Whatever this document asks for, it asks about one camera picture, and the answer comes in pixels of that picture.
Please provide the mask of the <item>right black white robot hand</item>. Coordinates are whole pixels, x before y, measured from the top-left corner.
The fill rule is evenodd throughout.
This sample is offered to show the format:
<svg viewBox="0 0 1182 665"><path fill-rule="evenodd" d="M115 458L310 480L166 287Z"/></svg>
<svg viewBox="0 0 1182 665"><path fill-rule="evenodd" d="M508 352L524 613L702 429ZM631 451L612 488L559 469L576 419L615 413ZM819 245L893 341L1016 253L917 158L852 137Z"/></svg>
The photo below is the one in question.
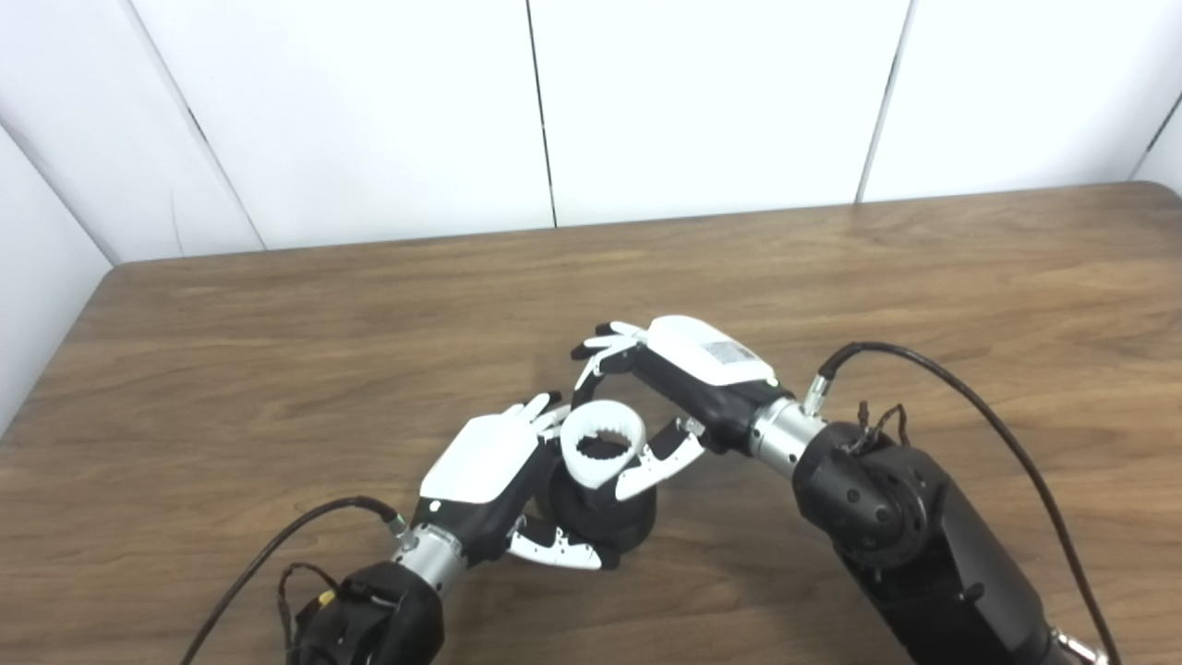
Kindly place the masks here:
<svg viewBox="0 0 1182 665"><path fill-rule="evenodd" d="M570 357L585 361L573 405L590 403L608 374L632 374L682 411L658 433L643 437L639 459L625 463L611 481L618 501L652 489L704 452L753 457L756 420L772 405L793 399L767 361L693 317L658 317L645 328L602 322Z"/></svg>

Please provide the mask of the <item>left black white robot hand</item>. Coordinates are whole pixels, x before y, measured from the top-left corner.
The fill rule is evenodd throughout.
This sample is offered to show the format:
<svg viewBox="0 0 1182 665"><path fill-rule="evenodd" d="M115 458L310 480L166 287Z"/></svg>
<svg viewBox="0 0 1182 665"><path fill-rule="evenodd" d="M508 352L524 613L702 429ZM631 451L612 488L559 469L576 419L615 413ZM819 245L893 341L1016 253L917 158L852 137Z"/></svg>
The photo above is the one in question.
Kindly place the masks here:
<svg viewBox="0 0 1182 665"><path fill-rule="evenodd" d="M617 550L526 511L548 485L570 412L561 393L545 392L465 422L418 484L411 529L443 539L467 569L506 554L556 567L617 569Z"/></svg>

